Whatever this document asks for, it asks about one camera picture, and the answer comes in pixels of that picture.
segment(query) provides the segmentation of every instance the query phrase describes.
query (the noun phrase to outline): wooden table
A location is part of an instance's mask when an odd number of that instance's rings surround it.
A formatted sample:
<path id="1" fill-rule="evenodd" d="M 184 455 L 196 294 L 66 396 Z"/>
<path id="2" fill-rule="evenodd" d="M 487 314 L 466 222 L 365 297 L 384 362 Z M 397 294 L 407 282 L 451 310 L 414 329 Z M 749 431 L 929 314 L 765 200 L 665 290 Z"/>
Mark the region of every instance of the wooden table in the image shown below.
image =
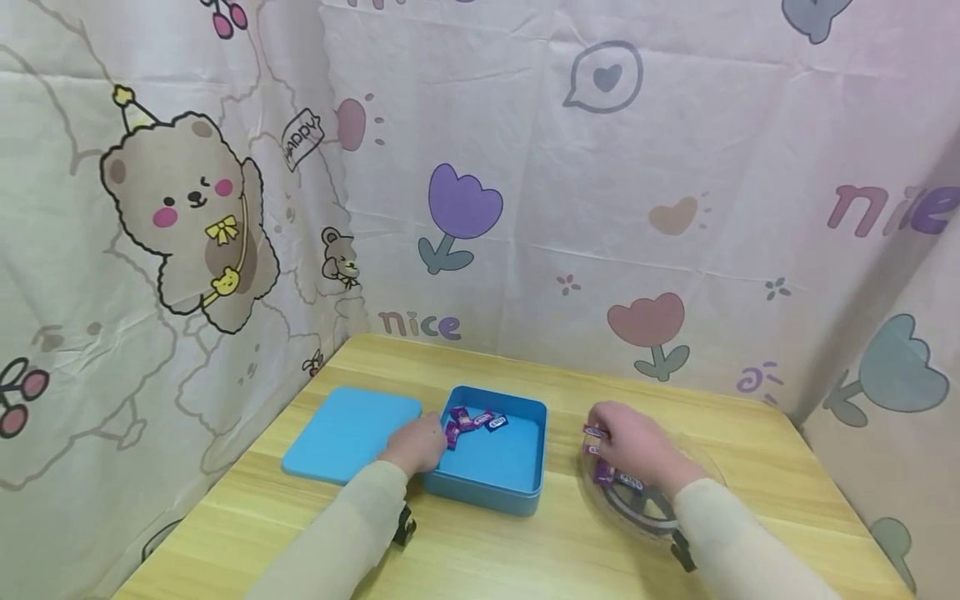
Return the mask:
<path id="1" fill-rule="evenodd" d="M 420 528 L 355 598 L 707 599 L 669 553 L 630 541 L 583 497 L 581 427 L 599 399 L 635 406 L 705 450 L 769 530 L 846 599 L 912 596 L 787 418 L 759 402 L 363 335 L 350 339 L 115 598 L 242 598 L 339 488 L 283 474 L 280 458 L 327 394 L 355 386 L 441 410 L 460 384 L 549 409 L 537 513 L 505 516 L 425 494 Z M 282 592 L 277 600 L 282 600 Z"/>

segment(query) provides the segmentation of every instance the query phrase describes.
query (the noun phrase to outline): speech bubble icon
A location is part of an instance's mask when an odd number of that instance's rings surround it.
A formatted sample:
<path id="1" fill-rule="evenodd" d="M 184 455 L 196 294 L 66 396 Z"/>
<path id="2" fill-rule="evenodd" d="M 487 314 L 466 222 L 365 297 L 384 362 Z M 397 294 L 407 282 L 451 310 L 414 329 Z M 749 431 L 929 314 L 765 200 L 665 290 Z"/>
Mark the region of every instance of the speech bubble icon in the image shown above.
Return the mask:
<path id="1" fill-rule="evenodd" d="M 628 107 L 643 84 L 643 60 L 634 44 L 614 39 L 590 46 L 573 60 L 567 108 L 610 114 Z"/>

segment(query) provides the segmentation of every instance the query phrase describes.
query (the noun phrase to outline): beige sleeve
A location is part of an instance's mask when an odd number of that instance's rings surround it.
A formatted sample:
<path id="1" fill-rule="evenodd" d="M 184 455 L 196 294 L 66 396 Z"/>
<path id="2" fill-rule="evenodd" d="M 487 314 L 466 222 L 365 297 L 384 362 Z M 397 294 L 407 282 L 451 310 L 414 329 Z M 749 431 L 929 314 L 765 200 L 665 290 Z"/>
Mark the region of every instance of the beige sleeve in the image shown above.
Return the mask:
<path id="1" fill-rule="evenodd" d="M 399 467 L 367 465 L 268 567 L 247 600 L 349 600 L 390 546 L 406 492 Z"/>
<path id="2" fill-rule="evenodd" d="M 674 510 L 693 562 L 717 600 L 840 600 L 715 481 L 683 488 Z"/>

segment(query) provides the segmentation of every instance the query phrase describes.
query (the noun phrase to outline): fabric backdrop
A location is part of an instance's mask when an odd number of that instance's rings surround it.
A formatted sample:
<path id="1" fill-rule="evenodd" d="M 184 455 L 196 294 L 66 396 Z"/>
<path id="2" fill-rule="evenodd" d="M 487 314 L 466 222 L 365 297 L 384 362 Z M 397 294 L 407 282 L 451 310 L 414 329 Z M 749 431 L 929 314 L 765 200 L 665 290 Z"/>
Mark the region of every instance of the fabric backdrop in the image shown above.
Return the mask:
<path id="1" fill-rule="evenodd" d="M 776 406 L 952 598 L 960 9 L 0 9 L 0 597 L 109 597 L 369 329 Z"/>
<path id="2" fill-rule="evenodd" d="M 213 4 L 0 0 L 4 600 L 109 598 L 366 329 L 317 5 Z"/>
<path id="3" fill-rule="evenodd" d="M 321 14 L 334 88 L 383 119 L 346 158 L 372 331 L 772 404 L 952 600 L 960 8 Z"/>

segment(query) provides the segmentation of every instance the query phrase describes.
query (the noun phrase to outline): hand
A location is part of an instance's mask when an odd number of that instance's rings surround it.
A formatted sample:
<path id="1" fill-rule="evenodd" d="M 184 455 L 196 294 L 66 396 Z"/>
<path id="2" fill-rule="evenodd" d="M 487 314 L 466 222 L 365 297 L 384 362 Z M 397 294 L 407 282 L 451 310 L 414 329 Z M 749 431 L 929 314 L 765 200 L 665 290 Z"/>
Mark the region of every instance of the hand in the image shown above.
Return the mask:
<path id="1" fill-rule="evenodd" d="M 440 415 L 427 413 L 395 431 L 378 458 L 397 465 L 409 478 L 436 468 L 445 451 L 446 435 L 440 426 Z"/>
<path id="2" fill-rule="evenodd" d="M 588 423 L 610 432 L 610 439 L 600 442 L 600 458 L 657 488 L 671 502 L 687 485 L 708 477 L 700 465 L 674 447 L 655 420 L 626 404 L 594 404 Z"/>

